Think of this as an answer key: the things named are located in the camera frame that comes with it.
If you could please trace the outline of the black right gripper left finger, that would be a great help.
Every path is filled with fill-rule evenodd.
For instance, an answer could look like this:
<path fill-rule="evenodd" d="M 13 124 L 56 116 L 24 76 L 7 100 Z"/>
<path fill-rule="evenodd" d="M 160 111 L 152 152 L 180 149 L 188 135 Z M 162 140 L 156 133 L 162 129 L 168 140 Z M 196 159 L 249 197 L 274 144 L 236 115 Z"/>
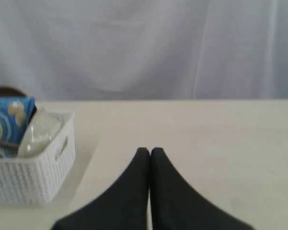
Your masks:
<path fill-rule="evenodd" d="M 128 167 L 99 197 L 59 219 L 55 230 L 145 230 L 150 154 L 138 148 Z"/>

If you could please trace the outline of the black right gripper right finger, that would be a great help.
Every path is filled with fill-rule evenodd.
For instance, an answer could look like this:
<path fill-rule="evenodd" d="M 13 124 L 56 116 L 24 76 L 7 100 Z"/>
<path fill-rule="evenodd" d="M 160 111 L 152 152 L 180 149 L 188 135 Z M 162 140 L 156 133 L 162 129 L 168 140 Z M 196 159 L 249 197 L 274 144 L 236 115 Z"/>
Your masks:
<path fill-rule="evenodd" d="M 150 203 L 155 230 L 253 229 L 194 190 L 162 148 L 154 148 L 151 152 Z"/>

